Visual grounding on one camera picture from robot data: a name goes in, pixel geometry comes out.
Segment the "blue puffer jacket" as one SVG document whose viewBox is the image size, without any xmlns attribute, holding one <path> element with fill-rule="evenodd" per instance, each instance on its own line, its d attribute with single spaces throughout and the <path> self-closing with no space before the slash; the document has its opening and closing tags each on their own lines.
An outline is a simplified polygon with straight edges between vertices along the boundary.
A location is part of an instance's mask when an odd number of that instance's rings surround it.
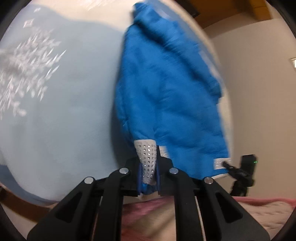
<svg viewBox="0 0 296 241">
<path fill-rule="evenodd" d="M 142 163 L 141 194 L 157 190 L 157 153 L 190 177 L 226 173 L 229 104 L 215 57 L 189 16 L 163 1 L 133 5 L 125 32 L 115 108 Z"/>
</svg>

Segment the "blue white patterned bedsheet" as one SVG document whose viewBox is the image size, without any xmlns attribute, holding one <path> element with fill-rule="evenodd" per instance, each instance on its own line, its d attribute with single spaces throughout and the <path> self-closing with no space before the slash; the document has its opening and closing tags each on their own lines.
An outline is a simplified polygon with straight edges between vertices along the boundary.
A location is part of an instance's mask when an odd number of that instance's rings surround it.
<svg viewBox="0 0 296 241">
<path fill-rule="evenodd" d="M 1 183 L 49 205 L 132 156 L 114 90 L 134 1 L 1 1 Z"/>
</svg>

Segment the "wooden wardrobe cabinet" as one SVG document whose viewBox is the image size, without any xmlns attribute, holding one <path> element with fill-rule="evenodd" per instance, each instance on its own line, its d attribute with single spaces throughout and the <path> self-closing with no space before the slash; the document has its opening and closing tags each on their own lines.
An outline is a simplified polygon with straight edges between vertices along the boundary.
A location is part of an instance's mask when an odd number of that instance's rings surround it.
<svg viewBox="0 0 296 241">
<path fill-rule="evenodd" d="M 180 0 L 182 6 L 204 29 L 237 14 L 247 14 L 256 21 L 271 20 L 266 1 L 260 0 Z"/>
</svg>

